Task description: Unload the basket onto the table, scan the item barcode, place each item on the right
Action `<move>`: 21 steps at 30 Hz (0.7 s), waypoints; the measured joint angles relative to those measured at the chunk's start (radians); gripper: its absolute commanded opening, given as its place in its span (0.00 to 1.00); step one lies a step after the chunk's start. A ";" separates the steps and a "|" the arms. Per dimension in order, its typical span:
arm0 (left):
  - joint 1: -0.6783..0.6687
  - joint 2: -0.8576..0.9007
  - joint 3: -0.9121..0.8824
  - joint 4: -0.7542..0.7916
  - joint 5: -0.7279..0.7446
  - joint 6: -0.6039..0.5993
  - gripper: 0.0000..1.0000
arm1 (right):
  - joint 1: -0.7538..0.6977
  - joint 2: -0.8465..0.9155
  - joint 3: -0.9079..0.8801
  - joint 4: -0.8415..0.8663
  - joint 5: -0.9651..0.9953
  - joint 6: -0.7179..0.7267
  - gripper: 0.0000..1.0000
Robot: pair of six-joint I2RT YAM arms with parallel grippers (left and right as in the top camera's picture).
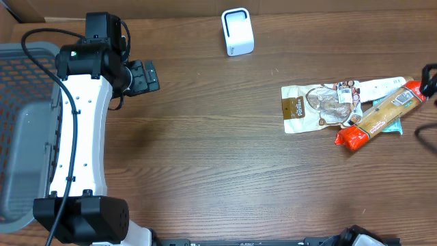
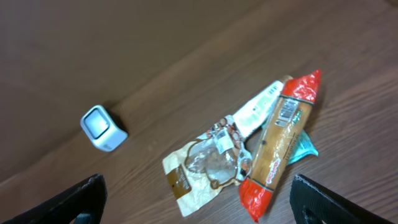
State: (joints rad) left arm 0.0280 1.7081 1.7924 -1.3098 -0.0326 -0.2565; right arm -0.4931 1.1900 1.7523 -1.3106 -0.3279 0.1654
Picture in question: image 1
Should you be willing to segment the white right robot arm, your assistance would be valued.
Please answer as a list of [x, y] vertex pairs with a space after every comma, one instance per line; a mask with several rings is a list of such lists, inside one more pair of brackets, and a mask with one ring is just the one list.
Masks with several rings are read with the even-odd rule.
[[[431, 71], [435, 69], [436, 64], [425, 65], [420, 81], [407, 82], [371, 107], [366, 111], [360, 123], [340, 130], [335, 143], [349, 150], [358, 150], [389, 124], [431, 98], [436, 94], [436, 75], [431, 74]], [[347, 246], [388, 245], [389, 243], [357, 225], [346, 228], [330, 241], [333, 245]]]

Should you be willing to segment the beige vacuum food pouch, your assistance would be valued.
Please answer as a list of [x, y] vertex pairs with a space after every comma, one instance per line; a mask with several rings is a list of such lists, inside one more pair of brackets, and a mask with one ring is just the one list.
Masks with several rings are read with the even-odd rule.
[[347, 128], [363, 117], [358, 81], [281, 88], [286, 133], [318, 131], [328, 126]]

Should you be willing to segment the teal wet wipes pack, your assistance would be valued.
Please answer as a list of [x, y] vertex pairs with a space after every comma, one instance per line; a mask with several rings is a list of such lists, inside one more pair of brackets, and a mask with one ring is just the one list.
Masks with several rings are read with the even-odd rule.
[[[384, 98], [379, 98], [372, 101], [372, 105], [375, 106], [378, 103], [382, 102]], [[397, 119], [390, 123], [385, 129], [382, 130], [383, 133], [394, 133], [398, 132], [400, 135], [403, 135], [403, 129], [401, 126], [401, 120]]]

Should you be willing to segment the white bamboo print tube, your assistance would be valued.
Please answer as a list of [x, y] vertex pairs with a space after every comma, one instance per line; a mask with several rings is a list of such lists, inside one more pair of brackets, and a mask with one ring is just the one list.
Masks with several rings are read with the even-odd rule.
[[390, 77], [360, 82], [360, 100], [362, 103], [367, 103], [384, 98], [412, 80], [412, 77]]

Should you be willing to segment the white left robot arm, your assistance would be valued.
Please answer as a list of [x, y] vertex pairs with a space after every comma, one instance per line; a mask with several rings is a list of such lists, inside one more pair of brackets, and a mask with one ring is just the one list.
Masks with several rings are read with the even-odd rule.
[[130, 219], [127, 202], [108, 196], [104, 176], [110, 101], [160, 87], [151, 61], [130, 60], [130, 41], [118, 16], [90, 12], [85, 34], [61, 47], [50, 73], [61, 89], [59, 154], [46, 197], [33, 202], [33, 216], [63, 244], [156, 244], [152, 230]]

